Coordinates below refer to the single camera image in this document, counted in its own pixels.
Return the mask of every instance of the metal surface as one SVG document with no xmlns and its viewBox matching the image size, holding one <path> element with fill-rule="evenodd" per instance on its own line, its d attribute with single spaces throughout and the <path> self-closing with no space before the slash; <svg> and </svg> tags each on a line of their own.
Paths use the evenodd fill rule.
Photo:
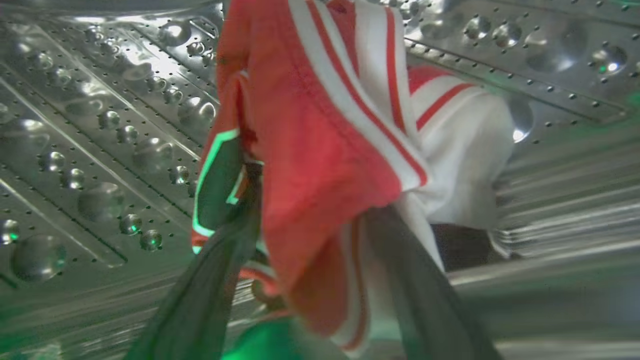
<svg viewBox="0 0 640 360">
<path fill-rule="evenodd" d="M 605 353 L 640 353 L 627 275 L 640 254 L 619 245 L 640 229 L 640 8 L 382 3 L 403 14 L 411 63 L 483 84 L 514 116 L 490 234 L 506 256 L 555 258 L 454 276 L 501 350 L 634 358 Z M 51 345 L 65 359 L 116 359 L 193 258 L 222 19 L 221 2 L 199 0 L 0 1 L 0 356 Z M 600 268 L 563 255 L 594 247 Z M 240 331 L 260 307 L 248 283 L 236 300 Z"/>
<path fill-rule="evenodd" d="M 450 274 L 506 359 L 638 359 L 640 240 Z"/>
</svg>

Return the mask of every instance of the dark green fabric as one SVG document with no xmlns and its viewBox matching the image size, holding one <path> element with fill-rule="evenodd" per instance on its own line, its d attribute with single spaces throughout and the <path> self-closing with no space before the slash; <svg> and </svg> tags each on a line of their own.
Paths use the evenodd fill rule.
<svg viewBox="0 0 640 360">
<path fill-rule="evenodd" d="M 227 198 L 233 192 L 243 163 L 240 138 L 233 138 L 222 143 L 209 171 L 200 174 L 197 220 L 202 227 L 215 231 L 234 217 L 237 206 L 227 203 Z"/>
<path fill-rule="evenodd" d="M 475 316 L 392 206 L 366 213 L 385 265 L 408 360 L 499 360 Z"/>
<path fill-rule="evenodd" d="M 240 268 L 260 233 L 260 191 L 252 182 L 238 214 L 205 244 L 125 360 L 217 360 Z"/>
</svg>

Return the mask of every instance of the laundry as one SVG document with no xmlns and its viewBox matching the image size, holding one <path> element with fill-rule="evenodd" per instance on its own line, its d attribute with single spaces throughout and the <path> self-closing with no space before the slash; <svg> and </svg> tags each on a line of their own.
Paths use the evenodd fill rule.
<svg viewBox="0 0 640 360">
<path fill-rule="evenodd" d="M 392 204 L 442 269 L 430 224 L 490 227 L 492 182 L 513 148 L 504 100 L 408 69 L 403 34 L 397 10 L 363 0 L 232 1 L 195 194 L 198 252 L 246 190 L 244 162 L 264 164 L 257 248 L 268 261 L 241 276 L 353 357 L 400 334 L 361 215 Z"/>
</svg>

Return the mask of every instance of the red stripe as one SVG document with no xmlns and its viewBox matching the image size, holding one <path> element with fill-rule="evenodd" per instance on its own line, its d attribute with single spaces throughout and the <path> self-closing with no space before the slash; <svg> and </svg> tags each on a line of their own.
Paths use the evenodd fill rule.
<svg viewBox="0 0 640 360">
<path fill-rule="evenodd" d="M 398 80 L 396 75 L 396 22 L 390 8 L 385 8 L 387 13 L 387 78 L 389 82 L 389 96 L 391 96 L 391 112 L 398 129 L 406 133 L 402 111 L 400 110 L 400 98 L 398 94 Z"/>
<path fill-rule="evenodd" d="M 276 297 L 280 294 L 280 288 L 274 278 L 262 270 L 252 268 L 251 265 L 245 265 L 240 269 L 238 277 L 241 279 L 252 279 L 262 283 L 262 290 L 268 297 Z"/>
<path fill-rule="evenodd" d="M 353 266 L 356 270 L 356 281 L 358 283 L 358 293 L 360 294 L 360 317 L 358 318 L 358 327 L 353 339 L 342 346 L 345 351 L 355 350 L 362 344 L 365 329 L 367 327 L 367 297 L 364 288 L 364 280 L 362 279 L 362 264 L 360 262 L 360 221 L 356 218 L 351 226 L 351 257 L 353 258 Z"/>
<path fill-rule="evenodd" d="M 470 88 L 474 86 L 473 84 L 459 84 L 451 88 L 449 91 L 444 93 L 436 102 L 429 107 L 427 111 L 422 114 L 422 116 L 418 119 L 418 130 L 422 129 L 427 122 L 442 108 L 445 106 L 454 96 L 458 95 L 462 90 Z"/>
<path fill-rule="evenodd" d="M 428 83 L 429 81 L 435 78 L 439 78 L 440 76 L 446 76 L 446 75 L 450 75 L 450 74 L 432 66 L 419 66 L 419 67 L 409 68 L 408 70 L 409 92 L 413 94 L 425 83 Z"/>
<path fill-rule="evenodd" d="M 241 130 L 239 121 L 246 120 L 244 111 L 245 103 L 238 104 L 236 95 L 238 93 L 242 93 L 243 87 L 248 84 L 248 80 L 246 76 L 238 73 L 233 75 L 229 81 L 232 81 L 234 78 L 237 79 L 237 81 L 233 81 L 231 85 L 220 94 L 221 104 L 224 103 L 232 105 L 220 108 L 216 121 L 214 121 L 213 127 L 209 131 L 209 136 L 207 137 L 207 142 L 205 143 L 204 150 L 202 151 L 202 157 L 200 158 L 200 178 L 204 176 L 204 174 L 202 174 L 202 167 L 207 162 L 209 151 L 211 151 L 211 145 L 213 145 L 213 141 L 216 139 L 217 135 L 234 129 Z"/>
<path fill-rule="evenodd" d="M 207 240 L 209 240 L 208 237 L 198 234 L 194 229 L 191 229 L 191 246 L 204 247 Z"/>
<path fill-rule="evenodd" d="M 395 138 L 395 136 L 389 131 L 389 129 L 387 129 L 387 127 L 382 123 L 382 121 L 380 121 L 380 119 L 378 119 L 371 112 L 371 110 L 364 104 L 364 102 L 358 95 L 358 92 L 353 87 L 353 84 L 351 84 L 349 77 L 347 76 L 347 73 L 344 70 L 344 67 L 342 66 L 342 62 L 340 61 L 340 58 L 338 57 L 337 53 L 335 52 L 335 49 L 331 44 L 331 40 L 329 39 L 326 29 L 324 28 L 324 23 L 322 21 L 322 18 L 320 16 L 318 9 L 316 8 L 315 2 L 307 0 L 307 6 L 309 7 L 309 11 L 311 12 L 311 17 L 314 20 L 314 24 L 316 25 L 316 29 L 318 31 L 318 34 L 320 35 L 320 39 L 322 40 L 324 49 L 326 50 L 327 55 L 329 56 L 329 59 L 331 59 L 333 68 L 336 70 L 336 72 L 340 76 L 340 79 L 342 80 L 347 90 L 351 94 L 353 100 L 356 102 L 360 110 L 362 110 L 362 112 L 369 118 L 369 120 L 371 120 L 378 127 L 378 129 L 380 129 L 380 131 L 382 131 L 385 134 L 385 136 L 392 142 L 392 144 L 396 147 L 396 149 L 402 154 L 405 160 L 409 163 L 409 166 L 411 166 L 413 170 L 416 172 L 416 174 L 418 174 L 418 176 L 420 177 L 420 186 L 425 185 L 427 183 L 427 174 L 424 171 L 424 169 L 415 161 L 413 156 L 409 154 L 409 152 L 402 146 L 400 141 L 398 141 L 398 139 Z"/>
<path fill-rule="evenodd" d="M 350 0 L 331 0 L 326 4 L 333 18 L 333 22 L 338 27 L 338 32 L 342 36 L 342 41 L 347 49 L 349 60 L 353 64 L 353 70 L 358 75 L 358 56 L 356 55 L 355 5 Z"/>
</svg>

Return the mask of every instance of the green light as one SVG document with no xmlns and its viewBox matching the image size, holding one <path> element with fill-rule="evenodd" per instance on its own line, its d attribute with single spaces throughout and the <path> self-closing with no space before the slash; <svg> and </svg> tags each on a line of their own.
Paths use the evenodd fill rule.
<svg viewBox="0 0 640 360">
<path fill-rule="evenodd" d="M 275 320 L 246 331 L 223 360 L 304 360 L 301 344 L 293 336 L 289 319 Z"/>
<path fill-rule="evenodd" d="M 640 106 L 640 92 L 634 92 L 633 94 L 629 95 L 627 101 L 634 106 Z"/>
<path fill-rule="evenodd" d="M 213 161 L 216 159 L 216 155 L 218 155 L 218 151 L 222 147 L 222 143 L 228 140 L 232 140 L 237 138 L 240 135 L 240 130 L 233 129 L 229 131 L 225 131 L 224 133 L 219 133 L 216 135 L 216 138 L 213 140 L 213 144 L 211 144 L 211 148 L 209 149 L 209 153 L 207 158 L 205 159 L 204 166 L 202 167 L 202 171 L 200 172 L 200 177 L 206 175 L 213 164 Z M 193 206 L 193 230 L 196 233 L 206 236 L 208 238 L 211 237 L 215 233 L 215 231 L 211 229 L 207 229 L 206 227 L 200 225 L 200 218 L 198 217 L 198 199 L 200 198 L 200 189 L 202 187 L 203 181 L 198 182 L 198 186 L 196 188 L 194 206 Z"/>
</svg>

